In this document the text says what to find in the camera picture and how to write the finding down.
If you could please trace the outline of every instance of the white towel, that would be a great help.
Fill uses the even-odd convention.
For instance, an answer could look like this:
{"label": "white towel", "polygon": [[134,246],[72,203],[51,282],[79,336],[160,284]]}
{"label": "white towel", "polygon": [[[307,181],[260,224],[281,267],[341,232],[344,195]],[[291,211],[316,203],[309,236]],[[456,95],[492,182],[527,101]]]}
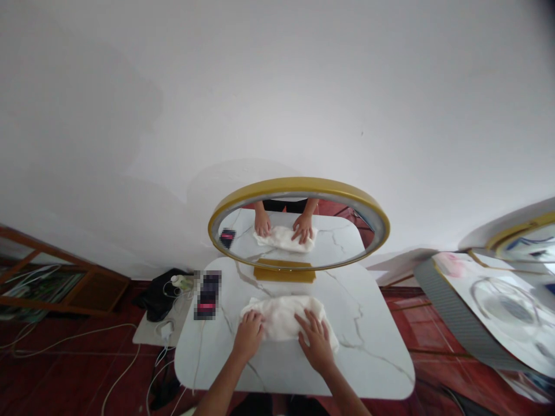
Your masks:
{"label": "white towel", "polygon": [[318,234],[318,230],[316,228],[312,228],[312,238],[309,236],[304,244],[299,244],[301,235],[291,241],[293,234],[295,234],[295,232],[291,228],[276,225],[270,229],[270,235],[268,237],[261,237],[256,234],[255,231],[254,239],[257,241],[259,246],[270,246],[302,253],[312,251],[316,241],[316,235]]}
{"label": "white towel", "polygon": [[295,319],[295,313],[305,321],[305,309],[313,311],[316,319],[324,321],[330,333],[330,345],[333,352],[339,349],[339,341],[335,336],[334,330],[325,316],[324,305],[312,296],[282,296],[281,298],[272,298],[266,300],[258,300],[250,298],[250,302],[241,311],[240,317],[255,310],[260,312],[266,321],[264,322],[264,339],[270,341],[289,341],[299,338],[301,326]]}

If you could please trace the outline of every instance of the small bottle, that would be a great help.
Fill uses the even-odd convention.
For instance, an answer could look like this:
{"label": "small bottle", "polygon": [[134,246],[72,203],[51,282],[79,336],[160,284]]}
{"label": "small bottle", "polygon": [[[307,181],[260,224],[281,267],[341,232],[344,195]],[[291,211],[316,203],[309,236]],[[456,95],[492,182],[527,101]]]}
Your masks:
{"label": "small bottle", "polygon": [[193,282],[188,280],[182,274],[176,274],[175,276],[172,276],[172,285],[180,288],[183,292],[187,292],[193,287]]}
{"label": "small bottle", "polygon": [[172,285],[178,288],[182,288],[182,285],[185,283],[185,276],[182,274],[176,274],[172,276]]}

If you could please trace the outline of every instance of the forearm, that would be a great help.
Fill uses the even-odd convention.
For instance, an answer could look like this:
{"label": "forearm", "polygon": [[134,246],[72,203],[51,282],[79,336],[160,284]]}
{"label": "forearm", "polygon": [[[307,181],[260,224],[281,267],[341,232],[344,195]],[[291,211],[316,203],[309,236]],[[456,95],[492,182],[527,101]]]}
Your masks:
{"label": "forearm", "polygon": [[224,416],[230,406],[231,396],[245,366],[246,362],[232,353],[220,374],[202,398],[194,416]]}
{"label": "forearm", "polygon": [[343,416],[372,416],[335,365],[321,375]]}
{"label": "forearm", "polygon": [[319,199],[309,198],[306,201],[306,206],[305,206],[305,210],[303,211],[303,214],[312,215],[314,213],[314,210],[318,206],[318,201]]}
{"label": "forearm", "polygon": [[264,211],[264,203],[262,201],[257,201],[254,203],[254,210],[256,212]]}

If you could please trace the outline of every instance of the smartphone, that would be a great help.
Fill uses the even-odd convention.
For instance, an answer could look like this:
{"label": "smartphone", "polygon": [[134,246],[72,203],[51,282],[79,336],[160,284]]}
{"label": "smartphone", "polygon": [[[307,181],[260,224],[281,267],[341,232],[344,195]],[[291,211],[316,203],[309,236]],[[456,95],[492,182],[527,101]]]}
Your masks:
{"label": "smartphone", "polygon": [[220,270],[203,272],[201,291],[197,297],[197,305],[195,306],[196,321],[211,320],[216,316],[220,284]]}
{"label": "smartphone", "polygon": [[235,230],[231,228],[224,228],[220,234],[220,243],[222,243],[222,245],[229,250],[231,243],[233,243],[233,239],[235,238],[235,234]]}

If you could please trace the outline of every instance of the white marble table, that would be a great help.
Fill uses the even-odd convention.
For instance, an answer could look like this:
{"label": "white marble table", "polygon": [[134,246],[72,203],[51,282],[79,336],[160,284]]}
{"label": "white marble table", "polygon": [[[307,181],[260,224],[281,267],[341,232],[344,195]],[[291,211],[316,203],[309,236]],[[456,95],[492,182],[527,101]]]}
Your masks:
{"label": "white marble table", "polygon": [[[191,389],[208,389],[231,352],[239,312],[251,297],[312,295],[324,304],[341,344],[336,363],[361,398],[407,398],[415,385],[410,355],[386,302],[369,272],[358,264],[316,272],[313,284],[258,282],[253,267],[219,258],[206,270],[221,270],[216,319],[187,314],[177,343],[175,372]],[[238,391],[329,396],[296,340],[265,341],[243,372]]]}
{"label": "white marble table", "polygon": [[[349,220],[333,216],[312,216],[312,227],[318,229],[316,244],[309,253],[297,253],[269,246],[259,246],[254,239],[252,209],[233,211],[220,224],[218,235],[224,228],[236,231],[230,251],[237,257],[255,262],[260,258],[310,263],[314,267],[343,262],[360,255],[364,245],[358,228]],[[272,226],[293,228],[299,214],[268,212]]]}

